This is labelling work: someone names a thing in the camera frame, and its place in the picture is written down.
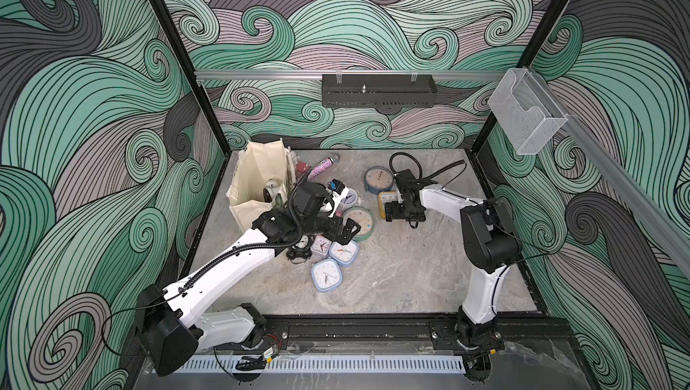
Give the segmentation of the yellow rectangular alarm clock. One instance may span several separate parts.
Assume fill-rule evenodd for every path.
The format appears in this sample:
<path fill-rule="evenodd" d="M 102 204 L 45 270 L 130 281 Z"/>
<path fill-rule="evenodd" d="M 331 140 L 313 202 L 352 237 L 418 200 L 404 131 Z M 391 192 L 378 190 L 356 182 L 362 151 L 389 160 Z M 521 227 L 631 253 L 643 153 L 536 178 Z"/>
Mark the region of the yellow rectangular alarm clock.
<path fill-rule="evenodd" d="M 399 193 L 397 190 L 380 192 L 377 195 L 378 213 L 381 219 L 386 219 L 386 205 L 388 203 L 398 203 Z"/>

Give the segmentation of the cream floral canvas bag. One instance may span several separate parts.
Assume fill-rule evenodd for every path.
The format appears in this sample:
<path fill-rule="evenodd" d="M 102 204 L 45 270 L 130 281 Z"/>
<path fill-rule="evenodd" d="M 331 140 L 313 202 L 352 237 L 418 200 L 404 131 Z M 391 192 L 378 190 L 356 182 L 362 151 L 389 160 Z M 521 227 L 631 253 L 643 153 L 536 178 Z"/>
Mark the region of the cream floral canvas bag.
<path fill-rule="evenodd" d="M 266 203 L 263 190 L 274 183 L 283 201 L 296 182 L 296 169 L 291 149 L 283 140 L 268 143 L 249 142 L 239 152 L 232 183 L 226 193 L 229 210 L 242 231 L 250 229 L 262 213 L 272 208 Z"/>

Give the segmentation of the white twin-bell alarm clock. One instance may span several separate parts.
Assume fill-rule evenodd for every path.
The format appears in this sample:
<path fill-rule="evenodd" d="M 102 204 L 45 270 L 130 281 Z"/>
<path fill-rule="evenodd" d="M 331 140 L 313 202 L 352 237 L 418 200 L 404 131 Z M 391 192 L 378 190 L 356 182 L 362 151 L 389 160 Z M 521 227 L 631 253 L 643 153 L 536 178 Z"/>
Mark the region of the white twin-bell alarm clock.
<path fill-rule="evenodd" d="M 264 185 L 262 193 L 264 201 L 273 207 L 281 206 L 287 201 L 285 186 L 277 181 L 270 181 Z"/>

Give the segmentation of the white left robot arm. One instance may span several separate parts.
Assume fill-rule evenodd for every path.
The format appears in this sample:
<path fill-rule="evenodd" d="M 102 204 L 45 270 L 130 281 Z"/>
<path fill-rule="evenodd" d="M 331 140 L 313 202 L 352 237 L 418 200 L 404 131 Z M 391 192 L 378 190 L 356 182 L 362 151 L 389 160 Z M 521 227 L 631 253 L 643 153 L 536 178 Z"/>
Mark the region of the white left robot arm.
<path fill-rule="evenodd" d="M 296 185 L 283 205 L 262 212 L 233 246 L 199 270 L 164 288 L 152 284 L 143 289 L 135 308 L 135 336 L 156 373 L 168 376 L 200 350 L 224 343 L 250 349 L 260 345 L 266 320 L 256 307 L 244 303 L 225 313 L 211 313 L 210 307 L 276 256 L 309 254 L 309 247 L 300 244 L 303 237 L 350 243 L 361 226 L 337 214 L 349 192 L 337 179 Z"/>

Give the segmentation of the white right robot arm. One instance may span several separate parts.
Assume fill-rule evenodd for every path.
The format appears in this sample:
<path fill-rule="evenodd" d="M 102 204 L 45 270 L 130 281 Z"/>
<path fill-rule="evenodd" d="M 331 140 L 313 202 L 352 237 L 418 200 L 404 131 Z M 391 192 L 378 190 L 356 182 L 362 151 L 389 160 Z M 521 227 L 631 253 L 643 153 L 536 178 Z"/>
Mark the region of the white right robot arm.
<path fill-rule="evenodd" d="M 403 220 L 412 228 L 433 210 L 460 224 L 465 256 L 473 269 L 458 328 L 488 329 L 497 316 L 496 300 L 503 278 L 518 261 L 521 245 L 506 208 L 494 200 L 466 197 L 406 169 L 394 174 L 397 199 L 384 204 L 386 221 Z"/>

